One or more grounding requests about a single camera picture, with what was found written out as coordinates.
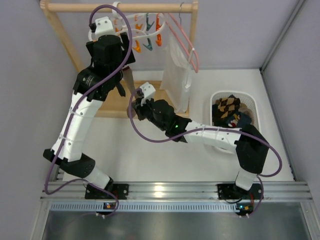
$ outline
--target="gray wall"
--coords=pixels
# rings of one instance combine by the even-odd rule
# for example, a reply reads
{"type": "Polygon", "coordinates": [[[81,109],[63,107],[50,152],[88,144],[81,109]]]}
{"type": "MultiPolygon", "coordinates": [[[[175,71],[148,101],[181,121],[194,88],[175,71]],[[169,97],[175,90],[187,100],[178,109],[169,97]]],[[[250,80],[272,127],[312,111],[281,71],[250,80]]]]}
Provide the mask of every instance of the gray wall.
{"type": "Polygon", "coordinates": [[[0,7],[0,239],[29,239],[76,72],[35,0],[0,7]]]}
{"type": "MultiPolygon", "coordinates": [[[[99,0],[68,0],[75,3],[96,3],[99,0]]],[[[126,3],[181,3],[182,0],[126,0],[126,3]]],[[[280,33],[297,0],[199,0],[195,48],[201,68],[259,68],[280,33]]],[[[83,61],[90,63],[83,43],[88,41],[89,13],[61,13],[71,38],[83,61]]],[[[190,14],[182,14],[182,26],[189,34],[190,14]]],[[[166,31],[163,33],[166,44],[166,31]]],[[[164,47],[153,43],[153,51],[142,46],[136,54],[134,69],[161,69],[164,47]]]]}
{"type": "Polygon", "coordinates": [[[265,72],[298,177],[320,211],[320,1],[308,0],[265,72]]]}

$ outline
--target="plastic bag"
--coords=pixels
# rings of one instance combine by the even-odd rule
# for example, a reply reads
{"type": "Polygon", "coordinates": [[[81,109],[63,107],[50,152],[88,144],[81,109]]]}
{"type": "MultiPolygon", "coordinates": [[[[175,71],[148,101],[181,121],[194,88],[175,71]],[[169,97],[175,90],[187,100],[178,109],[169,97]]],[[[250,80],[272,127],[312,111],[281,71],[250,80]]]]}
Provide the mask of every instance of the plastic bag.
{"type": "Polygon", "coordinates": [[[186,112],[189,104],[192,70],[171,32],[165,51],[165,69],[160,89],[166,91],[175,113],[186,112]]]}

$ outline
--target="white laundry basket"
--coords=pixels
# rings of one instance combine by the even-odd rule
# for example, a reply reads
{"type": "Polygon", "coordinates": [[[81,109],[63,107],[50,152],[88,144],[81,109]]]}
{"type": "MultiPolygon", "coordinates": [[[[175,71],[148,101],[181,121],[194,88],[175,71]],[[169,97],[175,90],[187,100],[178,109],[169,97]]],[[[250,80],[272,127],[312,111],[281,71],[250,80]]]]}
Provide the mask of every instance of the white laundry basket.
{"type": "MultiPolygon", "coordinates": [[[[257,109],[257,103],[256,100],[249,94],[241,92],[241,91],[217,91],[214,94],[212,94],[210,98],[210,125],[212,126],[212,105],[215,104],[216,100],[220,98],[228,98],[230,95],[234,95],[236,98],[240,99],[240,102],[245,104],[248,109],[252,111],[253,119],[252,119],[252,125],[255,126],[256,129],[259,130],[260,121],[259,121],[259,114],[257,109]]],[[[218,148],[216,149],[225,152],[225,153],[231,153],[228,150],[218,148]]]]}

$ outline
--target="green clothespin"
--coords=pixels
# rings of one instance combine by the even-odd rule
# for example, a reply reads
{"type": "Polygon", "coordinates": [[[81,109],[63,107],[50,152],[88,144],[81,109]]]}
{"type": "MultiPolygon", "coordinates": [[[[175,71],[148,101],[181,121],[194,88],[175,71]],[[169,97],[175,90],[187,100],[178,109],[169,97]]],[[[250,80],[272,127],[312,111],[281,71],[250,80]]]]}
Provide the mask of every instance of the green clothespin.
{"type": "Polygon", "coordinates": [[[145,45],[145,44],[142,44],[143,46],[145,46],[147,49],[149,49],[150,51],[152,51],[152,43],[151,43],[151,40],[150,38],[147,38],[148,39],[148,45],[145,45]]]}
{"type": "Polygon", "coordinates": [[[146,14],[146,31],[149,31],[154,23],[155,23],[155,21],[153,21],[152,24],[149,24],[149,13],[147,13],[146,14]]]}

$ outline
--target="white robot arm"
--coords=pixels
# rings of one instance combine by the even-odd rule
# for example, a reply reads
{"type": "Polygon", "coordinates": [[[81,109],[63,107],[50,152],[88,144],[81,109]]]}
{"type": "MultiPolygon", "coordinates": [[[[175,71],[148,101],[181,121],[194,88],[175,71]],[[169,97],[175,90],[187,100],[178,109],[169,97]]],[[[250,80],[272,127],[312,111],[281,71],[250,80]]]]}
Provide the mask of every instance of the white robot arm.
{"type": "MultiPolygon", "coordinates": [[[[267,146],[248,136],[225,132],[226,129],[223,127],[204,125],[176,115],[174,108],[168,105],[165,100],[154,101],[156,90],[148,82],[143,84],[140,89],[140,97],[133,105],[139,120],[149,120],[159,129],[165,131],[165,135],[169,138],[183,134],[173,141],[202,143],[237,154],[240,170],[235,180],[235,186],[239,188],[239,191],[247,192],[251,189],[257,175],[263,170],[269,150],[267,146]]],[[[253,125],[248,124],[243,128],[233,128],[232,130],[253,135],[267,142],[253,125]]]]}
{"type": "MultiPolygon", "coordinates": [[[[85,179],[99,188],[110,190],[113,180],[100,171],[95,166],[95,161],[82,153],[82,149],[92,120],[106,100],[108,93],[117,88],[121,96],[126,95],[124,88],[120,84],[123,78],[122,71],[116,73],[106,83],[85,97],[75,112],[72,112],[72,110],[78,100],[90,88],[106,78],[121,64],[128,52],[129,39],[126,33],[121,33],[120,36],[115,35],[113,24],[108,17],[95,20],[95,23],[90,28],[90,33],[94,33],[95,39],[86,43],[91,55],[91,64],[77,75],[73,86],[71,106],[62,131],[53,147],[46,149],[43,156],[49,161],[53,161],[63,140],[67,122],[70,115],[73,114],[67,136],[64,139],[64,145],[58,153],[56,164],[68,174],[85,179]]],[[[131,52],[126,64],[131,64],[135,61],[135,57],[131,52]]]]}

